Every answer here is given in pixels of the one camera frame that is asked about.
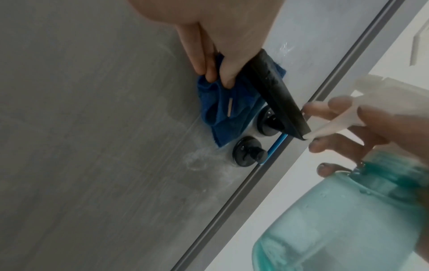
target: metal frame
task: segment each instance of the metal frame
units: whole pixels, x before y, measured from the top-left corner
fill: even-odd
[[[388,1],[309,101],[350,94],[345,91],[348,86],[372,69],[427,1]],[[308,142],[287,137],[268,162],[253,169],[172,271],[205,270],[307,145]]]

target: blue microfiber cloth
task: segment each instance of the blue microfiber cloth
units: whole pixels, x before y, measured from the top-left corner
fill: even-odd
[[[222,60],[223,55],[219,54],[216,57],[218,71]],[[285,76],[286,71],[282,67],[276,64],[276,69],[281,77]],[[242,73],[238,74],[232,89],[224,88],[220,79],[209,83],[205,76],[198,78],[197,85],[201,117],[211,127],[214,141],[219,147],[238,138],[265,104],[259,92]],[[232,108],[231,116],[228,117],[230,98]]]

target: blue strip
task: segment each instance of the blue strip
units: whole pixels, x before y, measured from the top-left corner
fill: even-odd
[[[271,155],[277,150],[277,148],[280,146],[280,144],[283,143],[283,141],[286,139],[287,134],[282,133],[280,137],[277,138],[276,142],[271,146],[271,148],[268,150],[268,158],[265,160],[265,162],[268,161],[268,159],[271,157]]]

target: bottle neck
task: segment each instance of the bottle neck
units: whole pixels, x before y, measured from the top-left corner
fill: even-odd
[[[373,150],[349,177],[371,191],[402,202],[415,203],[416,191],[427,187],[429,169],[414,159]]]

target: spray bottle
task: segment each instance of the spray bottle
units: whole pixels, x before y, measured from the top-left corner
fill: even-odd
[[[364,125],[367,104],[395,114],[426,115],[429,91],[367,76],[364,95],[306,139]],[[429,166],[394,143],[376,146],[352,172],[335,173],[286,210],[259,238],[255,271],[395,271],[419,240],[427,220],[416,190],[429,185]]]

